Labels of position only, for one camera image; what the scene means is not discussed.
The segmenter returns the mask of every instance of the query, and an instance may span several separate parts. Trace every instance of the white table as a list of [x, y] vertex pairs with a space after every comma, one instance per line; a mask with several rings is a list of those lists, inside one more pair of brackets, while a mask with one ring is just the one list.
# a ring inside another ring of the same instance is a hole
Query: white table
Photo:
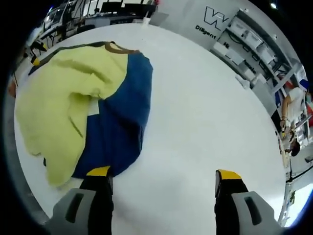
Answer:
[[[239, 173], [275, 210], [285, 172], [269, 115], [235, 73], [201, 46], [155, 26], [118, 24], [75, 35], [52, 47], [115, 41], [139, 49], [154, 67], [151, 112], [137, 161], [114, 178], [114, 235], [215, 234], [215, 171]], [[19, 89], [25, 84], [20, 81]], [[29, 155], [15, 120], [27, 182], [48, 216], [80, 180], [52, 188], [42, 158]]]

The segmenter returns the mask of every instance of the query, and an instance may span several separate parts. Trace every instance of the blue fabric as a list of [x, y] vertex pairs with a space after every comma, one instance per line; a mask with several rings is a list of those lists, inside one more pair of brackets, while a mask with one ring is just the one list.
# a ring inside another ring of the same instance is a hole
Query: blue fabric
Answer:
[[276, 106], [279, 107], [281, 102], [280, 102], [280, 97], [279, 97], [278, 92], [275, 93], [275, 102], [276, 102]]
[[88, 117], [85, 149], [73, 177], [110, 165], [113, 176], [127, 169], [142, 149], [150, 112], [153, 68], [142, 53], [128, 55], [127, 74], [119, 89], [100, 100], [99, 114]]
[[308, 90], [308, 89], [309, 89], [309, 86], [310, 86], [309, 82], [308, 82], [307, 80], [304, 80], [304, 79], [302, 79], [302, 80], [300, 81], [300, 85], [301, 85], [305, 90]]

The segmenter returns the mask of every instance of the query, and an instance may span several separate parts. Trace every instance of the light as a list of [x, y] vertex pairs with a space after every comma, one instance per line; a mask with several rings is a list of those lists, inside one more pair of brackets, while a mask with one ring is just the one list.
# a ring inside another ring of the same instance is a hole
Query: light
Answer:
[[48, 22], [48, 21], [49, 21], [49, 16], [45, 18], [45, 22]]
[[270, 6], [271, 6], [271, 8], [273, 8], [273, 9], [277, 9], [276, 4], [275, 4], [275, 3], [273, 3], [273, 2], [270, 4]]

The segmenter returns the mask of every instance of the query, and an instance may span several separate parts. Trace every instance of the white wall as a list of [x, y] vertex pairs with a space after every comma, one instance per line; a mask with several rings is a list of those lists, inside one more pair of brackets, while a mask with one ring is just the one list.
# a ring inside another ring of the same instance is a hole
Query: white wall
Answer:
[[[223, 13], [225, 19], [229, 18], [224, 23], [221, 21], [218, 23], [221, 31], [213, 25], [204, 22], [207, 6], [213, 8], [215, 12]], [[248, 14], [270, 35], [276, 34], [278, 45], [289, 57], [299, 59], [290, 42], [278, 26], [248, 0], [163, 0], [160, 1], [158, 11], [169, 14], [169, 17], [160, 25], [161, 27], [181, 34], [201, 46], [210, 49], [214, 43], [214, 39], [208, 35], [201, 34], [195, 29], [196, 25], [204, 27], [205, 30], [216, 35], [218, 38], [240, 8], [247, 8], [249, 10]]]

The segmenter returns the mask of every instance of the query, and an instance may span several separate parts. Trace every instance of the logo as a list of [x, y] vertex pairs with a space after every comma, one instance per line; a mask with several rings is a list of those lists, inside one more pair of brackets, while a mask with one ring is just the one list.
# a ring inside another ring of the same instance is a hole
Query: logo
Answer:
[[215, 11], [212, 7], [207, 6], [205, 9], [204, 22], [209, 25], [214, 25], [216, 29], [221, 30], [221, 26], [228, 20], [229, 18], [225, 17], [225, 15], [219, 11]]
[[214, 38], [216, 39], [216, 36], [213, 35], [212, 33], [206, 31], [204, 28], [200, 27], [199, 25], [196, 26], [196, 29], [199, 30], [201, 33], [203, 33], [204, 35], [208, 35], [210, 36], [211, 38]]

